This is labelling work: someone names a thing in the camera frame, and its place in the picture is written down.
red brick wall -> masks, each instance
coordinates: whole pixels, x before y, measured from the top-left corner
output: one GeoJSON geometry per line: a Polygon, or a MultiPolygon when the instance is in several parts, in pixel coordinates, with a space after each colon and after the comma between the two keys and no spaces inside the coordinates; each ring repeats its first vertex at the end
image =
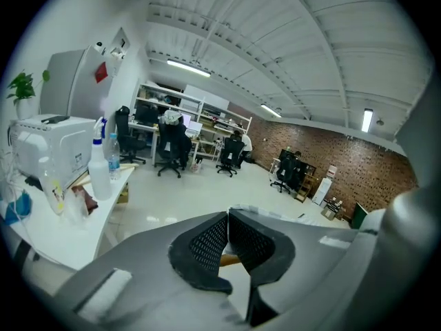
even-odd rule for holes
{"type": "Polygon", "coordinates": [[[248,135],[253,158],[263,167],[269,168],[287,146],[301,151],[302,160],[317,167],[317,178],[323,178],[330,165],[336,166],[327,197],[342,200],[349,216],[356,202],[368,211],[385,208],[396,195],[417,186],[409,161],[400,154],[337,132],[265,121],[233,104],[229,109],[253,116],[248,135]]]}

green plant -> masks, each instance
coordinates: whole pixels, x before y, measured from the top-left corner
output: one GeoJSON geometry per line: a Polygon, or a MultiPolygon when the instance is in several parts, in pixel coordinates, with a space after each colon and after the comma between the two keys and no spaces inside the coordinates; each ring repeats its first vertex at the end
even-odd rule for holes
{"type": "MultiPolygon", "coordinates": [[[[49,71],[44,70],[41,81],[38,82],[38,84],[35,87],[37,87],[41,82],[47,82],[49,80],[50,80],[50,73],[49,71]]],[[[12,80],[8,88],[10,90],[15,89],[15,93],[9,94],[8,98],[16,97],[14,99],[14,105],[20,99],[27,99],[35,96],[35,91],[34,91],[34,87],[32,86],[32,81],[34,81],[34,79],[32,78],[32,74],[26,74],[24,72],[20,72],[17,75],[17,77],[15,77],[15,79],[12,80]]]]}

plastic bottle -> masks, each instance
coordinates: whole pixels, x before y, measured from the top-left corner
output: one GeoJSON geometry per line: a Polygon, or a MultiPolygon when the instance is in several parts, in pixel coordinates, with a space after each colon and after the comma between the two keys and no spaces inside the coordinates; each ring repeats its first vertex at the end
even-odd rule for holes
{"type": "Polygon", "coordinates": [[[114,132],[110,134],[107,161],[109,162],[110,179],[118,180],[121,177],[119,169],[119,143],[114,132]]]}
{"type": "Polygon", "coordinates": [[[89,175],[96,200],[107,200],[112,195],[109,163],[104,157],[103,138],[106,120],[101,117],[94,126],[92,154],[89,161],[89,175]]]}
{"type": "Polygon", "coordinates": [[[63,189],[57,179],[54,167],[50,165],[49,157],[39,159],[39,180],[43,192],[48,198],[49,206],[56,214],[61,214],[64,210],[63,189]]]}

white cabinet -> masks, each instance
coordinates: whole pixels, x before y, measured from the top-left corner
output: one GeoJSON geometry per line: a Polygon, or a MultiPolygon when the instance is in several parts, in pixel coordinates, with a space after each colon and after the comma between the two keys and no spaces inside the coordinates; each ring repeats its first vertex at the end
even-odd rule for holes
{"type": "Polygon", "coordinates": [[[320,183],[320,186],[317,189],[316,194],[312,198],[312,202],[317,203],[317,205],[320,205],[323,199],[325,198],[326,194],[328,193],[331,184],[332,184],[331,179],[323,178],[322,182],[320,183]]]}

spray bottle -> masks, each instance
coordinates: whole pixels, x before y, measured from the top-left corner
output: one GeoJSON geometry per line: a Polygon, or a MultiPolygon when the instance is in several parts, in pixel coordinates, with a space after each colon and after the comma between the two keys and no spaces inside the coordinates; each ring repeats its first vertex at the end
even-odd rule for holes
{"type": "Polygon", "coordinates": [[[96,200],[107,200],[112,195],[110,187],[109,163],[104,157],[103,139],[107,120],[99,118],[94,126],[92,155],[89,162],[89,175],[96,200]]]}

